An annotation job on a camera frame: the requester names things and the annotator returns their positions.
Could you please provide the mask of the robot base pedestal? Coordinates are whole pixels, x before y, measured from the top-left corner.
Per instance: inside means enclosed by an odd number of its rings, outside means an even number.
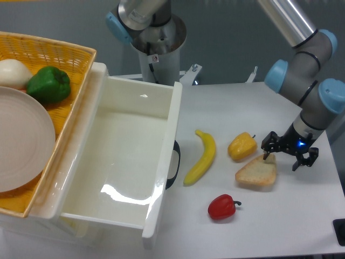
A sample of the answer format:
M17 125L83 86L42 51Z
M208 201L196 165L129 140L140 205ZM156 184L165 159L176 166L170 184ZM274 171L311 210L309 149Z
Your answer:
M180 50L187 38L184 22L170 1L119 1L106 25L138 54L143 81L173 86L180 80Z

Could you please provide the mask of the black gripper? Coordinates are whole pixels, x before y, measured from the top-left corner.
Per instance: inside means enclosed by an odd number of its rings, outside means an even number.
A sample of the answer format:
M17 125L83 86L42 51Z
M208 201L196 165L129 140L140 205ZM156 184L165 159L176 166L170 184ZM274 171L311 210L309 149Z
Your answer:
M292 171L296 171L300 166L311 167L319 156L319 149L312 147L313 137L310 131L299 133L293 124L281 137L271 131L261 142L263 159L266 160L271 153L284 152L296 157Z

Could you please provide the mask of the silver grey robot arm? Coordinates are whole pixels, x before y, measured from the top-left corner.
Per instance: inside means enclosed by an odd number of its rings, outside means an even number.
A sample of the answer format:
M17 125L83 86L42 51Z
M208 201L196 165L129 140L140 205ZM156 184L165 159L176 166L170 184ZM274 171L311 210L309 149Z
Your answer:
M296 158L292 170L310 167L319 156L313 143L344 111L344 83L316 75L337 49L337 39L319 30L296 1L259 1L261 8L288 41L295 55L290 62L277 60L264 83L301 108L283 136L270 132L261 143L264 159L284 152Z

